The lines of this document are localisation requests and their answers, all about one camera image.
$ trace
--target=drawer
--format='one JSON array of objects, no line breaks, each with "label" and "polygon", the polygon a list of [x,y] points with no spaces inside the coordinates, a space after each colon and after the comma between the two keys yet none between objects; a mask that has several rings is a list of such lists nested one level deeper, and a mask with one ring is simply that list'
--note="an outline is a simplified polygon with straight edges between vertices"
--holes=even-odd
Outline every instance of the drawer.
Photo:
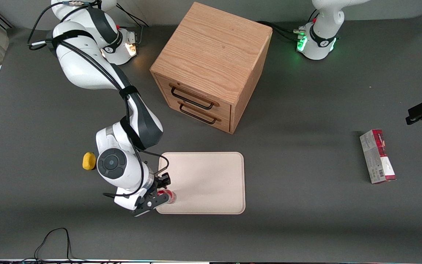
[{"label": "drawer", "polygon": [[224,132],[229,132],[230,121],[229,118],[216,117],[208,112],[190,105],[181,100],[170,101],[170,107],[174,110],[177,110],[193,119],[204,122],[205,124],[210,125],[211,127],[216,127]]},{"label": "drawer", "polygon": [[181,100],[186,102],[187,105],[194,106],[196,109],[199,109],[200,112],[208,113],[213,117],[221,117],[222,119],[230,119],[231,115],[231,105],[224,103],[219,100],[211,100],[204,98],[201,95],[198,95],[196,92],[193,92],[193,88],[185,87],[180,82],[155,75],[159,86],[162,90],[162,93],[166,97],[166,100],[169,102],[169,105],[172,102],[177,102]]}]

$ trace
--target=wooden box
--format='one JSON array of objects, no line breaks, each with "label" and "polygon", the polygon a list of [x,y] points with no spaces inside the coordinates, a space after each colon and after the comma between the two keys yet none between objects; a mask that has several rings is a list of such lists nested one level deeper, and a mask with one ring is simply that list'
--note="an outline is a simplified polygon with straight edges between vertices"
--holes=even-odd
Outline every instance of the wooden box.
[{"label": "wooden box", "polygon": [[172,109],[233,134],[261,76],[272,32],[195,2],[151,73]]}]

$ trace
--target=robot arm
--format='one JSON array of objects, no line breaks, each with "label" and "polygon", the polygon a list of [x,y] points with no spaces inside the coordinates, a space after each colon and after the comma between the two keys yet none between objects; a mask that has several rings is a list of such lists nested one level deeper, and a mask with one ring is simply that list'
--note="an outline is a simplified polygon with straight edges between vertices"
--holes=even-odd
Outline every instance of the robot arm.
[{"label": "robot arm", "polygon": [[135,216],[172,201],[171,192],[158,189],[170,184],[168,174],[158,177],[141,162],[137,149],[156,145],[163,133],[159,119],[143,102],[120,68],[109,63],[88,30],[78,22],[65,21],[52,33],[57,58],[70,82],[86,89],[117,89],[131,116],[97,132],[97,170],[116,186],[114,201]]},{"label": "robot arm", "polygon": [[344,7],[359,5],[370,0],[312,0],[319,10],[315,22],[309,22],[299,27],[302,32],[297,51],[312,60],[321,60],[333,50],[335,35],[345,22]]},{"label": "robot arm", "polygon": [[[52,4],[64,2],[52,0]],[[78,1],[77,6],[55,5],[53,13],[61,21],[72,21],[83,25],[94,38],[97,46],[102,49],[102,55],[108,62],[122,65],[136,55],[136,35],[126,29],[120,29],[113,19],[105,13],[115,7],[117,0],[102,0],[99,8],[94,8],[88,2]]]}]

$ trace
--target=drawer handle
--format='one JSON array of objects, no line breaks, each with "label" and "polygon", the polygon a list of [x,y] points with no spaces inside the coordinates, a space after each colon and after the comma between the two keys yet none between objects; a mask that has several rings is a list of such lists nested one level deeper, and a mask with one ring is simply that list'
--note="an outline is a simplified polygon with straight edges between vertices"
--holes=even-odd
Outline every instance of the drawer handle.
[{"label": "drawer handle", "polygon": [[206,119],[203,119],[203,118],[201,118],[201,117],[199,117],[199,116],[197,116],[197,115],[193,115],[192,113],[190,113],[190,112],[186,112],[185,110],[183,110],[182,109],[183,108],[183,104],[180,104],[180,111],[182,112],[182,113],[184,113],[184,114],[186,114],[186,115],[189,115],[189,116],[191,116],[191,117],[194,117],[194,118],[196,118],[196,119],[198,119],[198,120],[200,120],[200,121],[202,121],[202,122],[205,122],[205,123],[207,123],[208,125],[213,125],[214,123],[216,123],[216,120],[217,120],[217,118],[215,117],[211,122],[209,122],[208,120],[206,120]]},{"label": "drawer handle", "polygon": [[181,96],[181,95],[178,95],[178,94],[174,93],[174,91],[175,91],[175,87],[172,87],[172,91],[171,91],[171,93],[172,93],[172,95],[174,95],[174,97],[177,97],[177,98],[179,98],[179,99],[182,99],[182,100],[184,100],[185,102],[189,102],[189,103],[191,103],[192,105],[197,106],[197,107],[199,107],[199,108],[203,108],[204,110],[210,110],[210,109],[211,109],[211,107],[213,107],[213,105],[214,105],[214,103],[212,102],[209,106],[204,106],[204,105],[199,104],[199,103],[197,103],[197,102],[193,102],[192,100],[187,99],[187,98],[185,98],[185,97],[183,97],[183,96]]}]

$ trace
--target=table surface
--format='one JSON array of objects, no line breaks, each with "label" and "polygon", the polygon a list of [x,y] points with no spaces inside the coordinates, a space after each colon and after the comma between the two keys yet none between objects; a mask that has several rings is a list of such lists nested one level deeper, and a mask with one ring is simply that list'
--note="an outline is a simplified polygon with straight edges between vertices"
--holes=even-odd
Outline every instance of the table surface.
[{"label": "table surface", "polygon": [[[28,30],[11,30],[0,73],[0,258],[30,257],[67,227],[85,259],[422,263],[422,122],[405,123],[422,102],[422,17],[346,22],[318,62],[275,34],[234,135],[166,105],[149,67],[174,28],[145,29],[139,56],[121,67],[164,126],[149,150],[240,152],[245,212],[132,217],[103,197],[115,188],[81,161],[95,133],[123,116],[122,99],[75,87],[48,50],[27,49]],[[369,182],[358,137],[375,128],[395,182]],[[65,245],[55,233],[41,257],[63,259]]]}]

